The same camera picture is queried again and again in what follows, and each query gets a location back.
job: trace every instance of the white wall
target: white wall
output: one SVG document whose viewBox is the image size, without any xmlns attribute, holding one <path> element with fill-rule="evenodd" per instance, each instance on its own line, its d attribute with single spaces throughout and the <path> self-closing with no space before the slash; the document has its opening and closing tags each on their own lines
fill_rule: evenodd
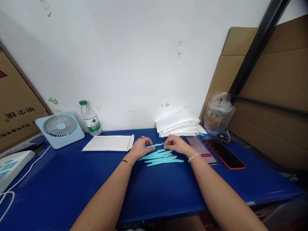
<svg viewBox="0 0 308 231">
<path fill-rule="evenodd" d="M 257 27 L 270 2 L 47 1 L 50 17 L 40 0 L 2 0 L 0 40 L 55 113 L 88 100 L 104 130 L 152 128 L 184 107 L 199 116 L 229 28 Z M 280 23 L 303 6 L 291 0 Z"/>
</svg>

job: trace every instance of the water bottle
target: water bottle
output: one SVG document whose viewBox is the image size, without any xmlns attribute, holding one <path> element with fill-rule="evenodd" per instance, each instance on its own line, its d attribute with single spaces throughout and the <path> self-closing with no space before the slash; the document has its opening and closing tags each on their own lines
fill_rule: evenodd
<svg viewBox="0 0 308 231">
<path fill-rule="evenodd" d="M 102 132 L 102 129 L 100 128 L 95 112 L 91 109 L 86 100 L 79 101 L 79 104 L 81 105 L 81 117 L 83 118 L 90 134 L 93 136 L 99 135 Z"/>
</svg>

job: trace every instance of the black metal bar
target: black metal bar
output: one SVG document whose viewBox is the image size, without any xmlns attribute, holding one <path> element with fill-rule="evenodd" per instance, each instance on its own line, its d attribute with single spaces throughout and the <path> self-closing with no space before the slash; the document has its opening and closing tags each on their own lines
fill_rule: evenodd
<svg viewBox="0 0 308 231">
<path fill-rule="evenodd" d="M 290 0 L 272 0 L 260 24 L 259 30 L 244 58 L 244 61 L 229 90 L 231 95 L 239 95 L 254 65 L 270 39 L 275 26 Z"/>
<path fill-rule="evenodd" d="M 260 101 L 260 100 L 245 98 L 245 97 L 241 97 L 241 96 L 237 96 L 237 95 L 232 95 L 232 98 L 243 100 L 243 101 L 253 103 L 253 104 L 258 104 L 258 105 L 261 105 L 261 106 L 264 106 L 264 107 L 269 107 L 269 108 L 276 109 L 276 110 L 279 110 L 279 111 L 291 113 L 293 115 L 302 116 L 302 117 L 306 117 L 306 118 L 308 117 L 308 112 L 305 112 L 305 111 L 292 109 L 292 108 L 288 108 L 288 107 L 282 107 L 282 106 L 279 106 L 279 105 L 276 105 L 276 104 L 271 104 L 271 103 L 263 102 L 263 101 Z"/>
</svg>

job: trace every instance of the green bottle cap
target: green bottle cap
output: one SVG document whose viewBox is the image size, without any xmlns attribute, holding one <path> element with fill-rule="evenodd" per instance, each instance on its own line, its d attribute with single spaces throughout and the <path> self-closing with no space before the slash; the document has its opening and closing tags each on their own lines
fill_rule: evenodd
<svg viewBox="0 0 308 231">
<path fill-rule="evenodd" d="M 79 104 L 80 104 L 80 105 L 87 105 L 88 103 L 87 103 L 86 100 L 81 100 L 81 101 L 79 101 Z"/>
</svg>

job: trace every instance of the small desk fan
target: small desk fan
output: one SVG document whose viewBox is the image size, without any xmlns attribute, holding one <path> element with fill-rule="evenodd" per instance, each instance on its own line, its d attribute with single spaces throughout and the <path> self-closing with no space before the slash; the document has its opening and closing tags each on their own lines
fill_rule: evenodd
<svg viewBox="0 0 308 231">
<path fill-rule="evenodd" d="M 84 138 L 83 130 L 72 112 L 43 117 L 35 123 L 54 149 Z"/>
</svg>

